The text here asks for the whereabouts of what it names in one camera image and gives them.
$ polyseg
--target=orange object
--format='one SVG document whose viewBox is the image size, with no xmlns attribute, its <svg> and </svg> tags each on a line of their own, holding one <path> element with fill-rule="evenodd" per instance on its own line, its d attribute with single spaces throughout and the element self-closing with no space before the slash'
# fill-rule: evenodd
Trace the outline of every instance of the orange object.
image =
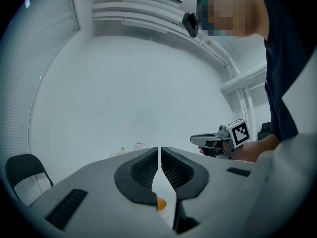
<svg viewBox="0 0 317 238">
<path fill-rule="evenodd" d="M 164 210 L 167 206 L 167 202 L 163 198 L 160 198 L 160 197 L 157 197 L 157 204 L 158 204 L 159 211 Z"/>
</svg>

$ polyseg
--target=white cube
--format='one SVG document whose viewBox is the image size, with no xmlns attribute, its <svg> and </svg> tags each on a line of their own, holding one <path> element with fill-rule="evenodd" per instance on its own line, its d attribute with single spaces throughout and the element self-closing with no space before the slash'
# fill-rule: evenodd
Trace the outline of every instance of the white cube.
<svg viewBox="0 0 317 238">
<path fill-rule="evenodd" d="M 228 123 L 226 129 L 230 133 L 234 148 L 237 148 L 250 140 L 248 127 L 246 121 L 243 119 Z"/>
</svg>

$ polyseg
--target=chair backrest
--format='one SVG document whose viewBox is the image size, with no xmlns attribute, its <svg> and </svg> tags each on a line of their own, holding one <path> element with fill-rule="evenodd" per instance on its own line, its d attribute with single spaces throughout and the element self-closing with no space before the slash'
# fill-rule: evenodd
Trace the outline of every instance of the chair backrest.
<svg viewBox="0 0 317 238">
<path fill-rule="evenodd" d="M 41 161 L 32 154 L 22 154 L 12 156 L 8 159 L 5 165 L 5 174 L 6 178 L 13 189 L 14 194 L 20 200 L 18 195 L 16 194 L 14 187 L 27 177 L 45 173 L 46 177 L 50 181 L 51 187 L 53 183 L 46 173 Z"/>
</svg>

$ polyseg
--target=shirt sleeve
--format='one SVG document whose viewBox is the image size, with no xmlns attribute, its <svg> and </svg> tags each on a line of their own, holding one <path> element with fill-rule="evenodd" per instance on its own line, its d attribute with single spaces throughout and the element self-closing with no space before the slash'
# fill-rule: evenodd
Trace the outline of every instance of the shirt sleeve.
<svg viewBox="0 0 317 238">
<path fill-rule="evenodd" d="M 279 129 L 278 118 L 277 118 L 277 115 L 275 112 L 273 99 L 272 99 L 270 90 L 269 90 L 268 85 L 266 83 L 265 83 L 265 90 L 267 93 L 268 102 L 269 102 L 269 106 L 271 109 L 271 129 L 270 129 L 270 132 L 271 132 L 271 134 L 274 134 L 278 138 L 279 141 L 281 141 L 281 132 Z"/>
</svg>

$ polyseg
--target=black slot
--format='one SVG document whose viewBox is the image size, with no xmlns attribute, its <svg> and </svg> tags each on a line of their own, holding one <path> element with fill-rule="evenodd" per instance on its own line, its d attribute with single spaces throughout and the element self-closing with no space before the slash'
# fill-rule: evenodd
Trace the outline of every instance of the black slot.
<svg viewBox="0 0 317 238">
<path fill-rule="evenodd" d="M 249 171 L 249 170 L 238 169 L 238 168 L 229 168 L 229 169 L 227 169 L 227 171 L 232 172 L 234 174 L 241 175 L 241 176 L 245 176 L 245 177 L 248 177 L 249 174 L 251 173 L 251 171 Z"/>
<path fill-rule="evenodd" d="M 46 217 L 46 220 L 63 230 L 87 194 L 81 189 L 73 189 Z"/>
</svg>

